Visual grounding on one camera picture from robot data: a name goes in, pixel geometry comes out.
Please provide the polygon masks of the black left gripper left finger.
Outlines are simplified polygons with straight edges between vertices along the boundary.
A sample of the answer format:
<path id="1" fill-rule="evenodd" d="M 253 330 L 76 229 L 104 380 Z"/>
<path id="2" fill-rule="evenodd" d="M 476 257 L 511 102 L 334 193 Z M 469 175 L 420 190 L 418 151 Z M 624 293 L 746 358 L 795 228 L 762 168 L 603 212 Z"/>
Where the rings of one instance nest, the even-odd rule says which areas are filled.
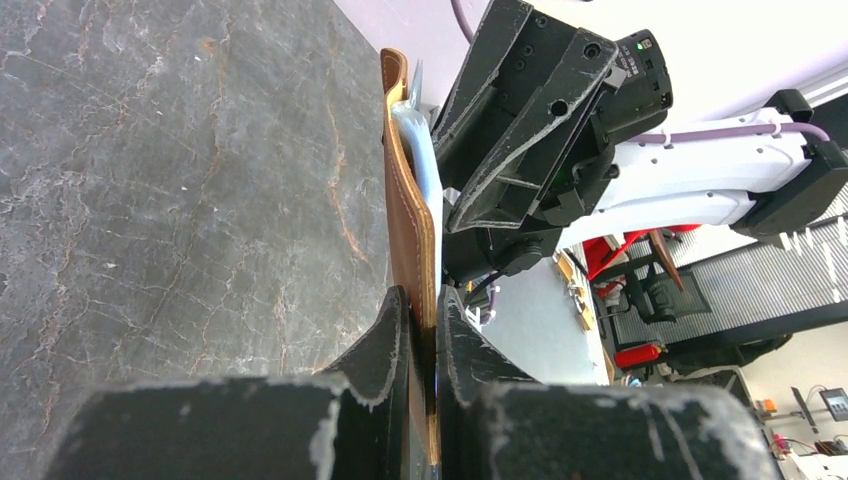
<path id="1" fill-rule="evenodd" d="M 136 382 L 84 404 L 50 479 L 404 479 L 410 308 L 388 289 L 374 324 L 312 375 Z"/>

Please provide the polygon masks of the brown leather card holder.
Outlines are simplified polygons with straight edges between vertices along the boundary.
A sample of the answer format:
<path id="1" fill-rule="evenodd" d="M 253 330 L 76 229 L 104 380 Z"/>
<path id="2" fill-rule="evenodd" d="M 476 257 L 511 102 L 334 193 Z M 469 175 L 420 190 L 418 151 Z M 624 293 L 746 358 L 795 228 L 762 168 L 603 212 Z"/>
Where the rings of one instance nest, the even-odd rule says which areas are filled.
<path id="1" fill-rule="evenodd" d="M 392 276 L 409 297 L 412 366 L 410 408 L 415 431 L 433 468 L 441 466 L 436 401 L 437 294 L 435 229 L 403 148 L 391 107 L 408 98 L 408 62 L 393 48 L 380 51 L 385 199 Z"/>

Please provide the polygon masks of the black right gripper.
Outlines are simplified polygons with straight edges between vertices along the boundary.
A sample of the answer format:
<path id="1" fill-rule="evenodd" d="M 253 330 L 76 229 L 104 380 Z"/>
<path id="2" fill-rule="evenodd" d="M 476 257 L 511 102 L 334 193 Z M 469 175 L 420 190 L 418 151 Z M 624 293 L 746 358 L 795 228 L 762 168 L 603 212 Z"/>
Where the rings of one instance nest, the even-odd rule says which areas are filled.
<path id="1" fill-rule="evenodd" d="M 492 1 L 434 127 L 440 178 L 460 191 L 442 262 L 457 282 L 551 255 L 616 176 L 619 144 L 673 103 L 656 36 L 610 40 L 525 1 Z"/>

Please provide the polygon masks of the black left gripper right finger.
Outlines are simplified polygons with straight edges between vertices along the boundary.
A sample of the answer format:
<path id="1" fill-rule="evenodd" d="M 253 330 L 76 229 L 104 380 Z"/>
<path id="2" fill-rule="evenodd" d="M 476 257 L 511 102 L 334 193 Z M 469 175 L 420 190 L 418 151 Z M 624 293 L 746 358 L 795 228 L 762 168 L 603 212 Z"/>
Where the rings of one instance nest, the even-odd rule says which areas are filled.
<path id="1" fill-rule="evenodd" d="M 548 385 L 438 300 L 444 479 L 776 479 L 759 428 L 712 386 Z"/>

